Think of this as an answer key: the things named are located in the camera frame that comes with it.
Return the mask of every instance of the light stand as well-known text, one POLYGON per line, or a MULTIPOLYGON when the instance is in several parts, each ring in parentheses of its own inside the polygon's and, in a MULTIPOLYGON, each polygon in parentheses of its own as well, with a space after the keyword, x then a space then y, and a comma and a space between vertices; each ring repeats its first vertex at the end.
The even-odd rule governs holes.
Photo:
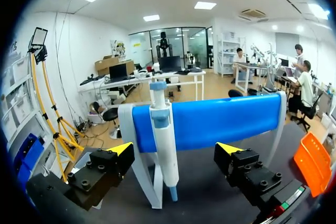
POLYGON ((39 28, 39 27, 35 28, 34 35, 32 36, 32 38, 30 40, 30 43, 29 43, 28 52, 31 53, 31 72, 32 72, 32 75, 33 75, 33 83, 34 83, 35 90, 36 90, 37 100, 39 102, 39 105, 40 105, 40 108, 41 108, 41 111, 42 111, 42 116, 45 118, 45 120, 46 120, 48 126, 50 127, 52 134, 53 134, 52 137, 54 138, 57 161, 58 161, 58 164, 59 164, 59 167, 60 167, 60 171, 61 171, 63 180, 66 182, 67 179, 66 179, 65 174, 63 172, 62 163, 61 163, 59 153, 58 153, 57 142, 61 145, 61 147, 66 152, 68 157, 74 162, 75 158, 70 153, 70 150, 65 145, 65 143, 71 144, 74 147, 79 148, 80 151, 83 151, 84 148, 81 147, 79 144, 77 144, 75 138, 67 130, 66 125, 69 126, 72 130, 74 130, 81 137, 85 137, 85 136, 82 133, 80 133, 76 128, 74 128, 72 125, 70 125, 66 120, 64 120, 63 117, 60 116, 60 114, 58 113, 58 110, 56 108, 56 104, 55 104, 53 95, 51 93, 49 80, 48 80, 48 76, 47 76, 46 65, 45 65, 45 59, 48 56, 46 46, 44 45, 44 41, 45 41, 45 38, 47 36, 47 32, 48 31, 45 30, 45 29, 42 29, 42 28, 39 28), (46 110, 45 110, 44 105, 42 103, 41 96, 40 96, 40 92, 39 92, 39 88, 38 88, 38 84, 37 84, 37 78, 36 78, 36 67, 35 67, 35 64, 38 65, 38 63, 40 63, 40 62, 42 62, 43 75, 44 75, 46 87, 47 87, 47 90, 48 90, 49 98, 50 98, 51 103, 52 103, 52 108, 55 110, 55 113, 57 115, 58 132, 55 131, 53 125, 51 124, 50 119, 48 118, 46 110), (66 134, 68 135, 70 140, 65 138, 61 134, 61 126, 63 127, 64 131, 66 132, 66 134))

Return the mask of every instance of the man in white shirt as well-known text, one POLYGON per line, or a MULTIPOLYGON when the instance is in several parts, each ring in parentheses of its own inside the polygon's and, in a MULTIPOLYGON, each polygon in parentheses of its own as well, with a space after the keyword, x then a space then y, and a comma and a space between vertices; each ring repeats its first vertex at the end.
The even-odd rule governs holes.
MULTIPOLYGON (((236 69, 237 69, 237 65, 235 64, 235 62, 243 62, 246 63, 246 57, 243 55, 243 50, 241 48, 237 48, 237 54, 234 55, 233 57, 233 80, 232 80, 232 84, 236 82, 236 69)), ((239 67, 239 72, 241 72, 242 70, 246 71, 246 68, 243 67, 239 67)))
POLYGON ((305 60, 302 65, 303 72, 298 78, 298 81, 293 84, 295 88, 301 87, 301 96, 294 95, 288 100, 289 112, 294 113, 295 115, 299 109, 302 109, 303 107, 310 108, 313 106, 313 81, 309 74, 310 69, 310 62, 305 60))
POLYGON ((295 68, 295 72, 294 72, 294 77, 296 79, 298 79, 301 75, 301 73, 304 71, 303 70, 303 62, 305 60, 304 56, 303 56, 303 48, 300 44, 296 44, 295 45, 295 50, 297 53, 296 59, 297 62, 292 64, 292 67, 295 68))

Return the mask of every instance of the black table surface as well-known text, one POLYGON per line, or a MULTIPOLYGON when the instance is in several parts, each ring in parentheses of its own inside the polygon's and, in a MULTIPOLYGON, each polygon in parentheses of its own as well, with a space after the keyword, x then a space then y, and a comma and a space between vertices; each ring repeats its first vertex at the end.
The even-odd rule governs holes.
MULTIPOLYGON (((305 184, 293 160, 300 140, 305 135, 295 123, 285 125, 279 146, 269 166, 281 172, 283 183, 296 178, 305 184)), ((232 143, 240 148, 252 148, 265 161, 272 145, 273 132, 232 143)), ((180 180, 177 184, 178 202, 172 202, 169 189, 163 187, 163 209, 151 208, 132 169, 118 188, 111 188, 100 210, 89 211, 110 223, 252 223, 259 213, 238 188, 231 188, 213 161, 214 148, 177 153, 180 180)), ((314 203, 308 197, 293 213, 301 220, 314 203)))

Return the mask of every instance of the black stool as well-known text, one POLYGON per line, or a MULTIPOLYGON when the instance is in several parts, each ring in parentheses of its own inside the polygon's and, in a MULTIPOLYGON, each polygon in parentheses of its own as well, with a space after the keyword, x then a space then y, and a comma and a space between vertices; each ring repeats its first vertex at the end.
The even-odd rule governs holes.
POLYGON ((111 108, 109 110, 106 110, 106 112, 103 114, 103 119, 106 122, 113 121, 114 123, 114 128, 110 132, 110 138, 112 139, 117 139, 121 138, 121 132, 119 129, 119 125, 115 123, 115 120, 118 118, 118 108, 111 108))
POLYGON ((243 97, 244 95, 235 89, 230 89, 228 92, 229 97, 243 97))

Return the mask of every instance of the air conditioner vent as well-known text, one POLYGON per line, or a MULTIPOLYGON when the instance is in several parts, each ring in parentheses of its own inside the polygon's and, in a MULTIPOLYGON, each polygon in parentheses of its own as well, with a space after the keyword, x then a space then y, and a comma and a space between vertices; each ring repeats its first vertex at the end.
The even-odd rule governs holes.
POLYGON ((240 12, 241 15, 248 18, 265 18, 266 14, 256 9, 246 9, 240 12))
POLYGON ((267 22, 268 21, 268 18, 262 18, 262 19, 259 19, 257 21, 257 23, 261 23, 261 22, 267 22))
POLYGON ((241 18, 241 19, 246 20, 246 21, 252 21, 251 19, 243 17, 243 16, 240 16, 240 15, 238 15, 238 18, 241 18))

